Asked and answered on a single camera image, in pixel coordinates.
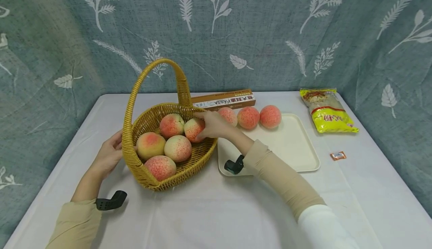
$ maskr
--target basket handle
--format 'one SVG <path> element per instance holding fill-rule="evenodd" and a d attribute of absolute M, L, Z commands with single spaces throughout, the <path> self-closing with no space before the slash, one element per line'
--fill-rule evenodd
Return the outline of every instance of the basket handle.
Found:
<path fill-rule="evenodd" d="M 134 143 L 132 141 L 132 113 L 134 110 L 135 100 L 137 99 L 137 94 L 141 87 L 141 84 L 144 81 L 144 78 L 148 75 L 148 73 L 150 73 L 151 70 L 153 70 L 153 68 L 155 68 L 157 65 L 161 63 L 170 64 L 174 69 L 175 78 L 177 80 L 178 103 L 185 107 L 192 107 L 191 92 L 189 91 L 188 81 L 182 69 L 179 67 L 179 65 L 176 64 L 176 62 L 171 61 L 170 59 L 167 58 L 161 58 L 161 59 L 157 59 L 154 62 L 151 62 L 151 64 L 147 65 L 147 67 L 145 67 L 144 70 L 139 75 L 136 83 L 133 86 L 132 92 L 129 97 L 129 101 L 127 102 L 126 114 L 124 116 L 124 122 L 123 122 L 123 136 L 122 136 L 123 154 L 127 153 L 129 155 L 132 154 L 136 155 L 134 149 Z M 139 160 L 137 156 L 134 157 L 136 157 L 136 160 L 133 160 L 133 162 L 129 162 L 129 163 L 134 164 L 136 166 L 140 166 L 142 162 Z"/>

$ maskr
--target peach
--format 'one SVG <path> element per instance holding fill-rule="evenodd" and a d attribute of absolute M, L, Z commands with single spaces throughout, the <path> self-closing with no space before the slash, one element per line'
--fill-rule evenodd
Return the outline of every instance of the peach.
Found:
<path fill-rule="evenodd" d="M 234 110 L 230 109 L 229 107 L 222 107 L 218 110 L 218 113 L 232 126 L 237 126 L 237 115 L 234 112 Z"/>
<path fill-rule="evenodd" d="M 190 141 L 182 135 L 171 136 L 165 144 L 165 155 L 174 162 L 185 161 L 192 154 L 192 145 Z"/>
<path fill-rule="evenodd" d="M 168 156 L 157 155 L 144 163 L 149 172 L 156 178 L 157 181 L 165 180 L 176 174 L 177 166 Z"/>
<path fill-rule="evenodd" d="M 237 119 L 241 127 L 250 130 L 255 128 L 260 121 L 260 113 L 255 107 L 247 106 L 239 111 Z"/>
<path fill-rule="evenodd" d="M 169 114 L 163 117 L 159 124 L 159 129 L 161 130 L 161 135 L 168 139 L 171 136 L 182 135 L 184 133 L 184 126 L 185 121 L 180 115 Z"/>
<path fill-rule="evenodd" d="M 165 139 L 153 132 L 143 133 L 136 141 L 138 150 L 136 153 L 143 160 L 148 160 L 156 155 L 164 155 Z"/>
<path fill-rule="evenodd" d="M 273 129 L 281 123 L 281 111 L 273 105 L 265 106 L 259 113 L 259 120 L 265 128 Z"/>
<path fill-rule="evenodd" d="M 184 124 L 184 134 L 192 143 L 198 143 L 197 135 L 206 127 L 204 120 L 200 118 L 192 118 Z"/>

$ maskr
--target gray backdrop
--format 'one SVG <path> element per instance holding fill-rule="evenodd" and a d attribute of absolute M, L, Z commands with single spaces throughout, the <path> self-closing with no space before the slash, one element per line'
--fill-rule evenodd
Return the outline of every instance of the gray backdrop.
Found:
<path fill-rule="evenodd" d="M 432 0 L 0 0 L 0 246 L 100 95 L 337 87 L 432 214 Z M 141 92 L 175 91 L 160 66 Z"/>

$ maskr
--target human hand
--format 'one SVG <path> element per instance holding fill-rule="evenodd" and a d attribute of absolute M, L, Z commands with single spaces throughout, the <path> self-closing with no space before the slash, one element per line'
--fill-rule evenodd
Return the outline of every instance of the human hand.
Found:
<path fill-rule="evenodd" d="M 239 131 L 236 127 L 225 121 L 218 112 L 196 112 L 194 116 L 205 121 L 205 129 L 196 136 L 197 140 L 204 138 L 229 138 L 233 133 Z"/>
<path fill-rule="evenodd" d="M 89 173 L 105 179 L 113 172 L 123 156 L 122 135 L 123 130 L 120 130 L 102 144 L 96 158 L 88 169 Z"/>

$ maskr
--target noodle bag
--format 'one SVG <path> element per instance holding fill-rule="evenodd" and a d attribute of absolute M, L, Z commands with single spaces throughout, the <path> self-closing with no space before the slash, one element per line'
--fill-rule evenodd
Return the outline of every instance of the noodle bag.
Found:
<path fill-rule="evenodd" d="M 359 131 L 336 97 L 335 88 L 300 89 L 300 95 L 319 133 Z"/>

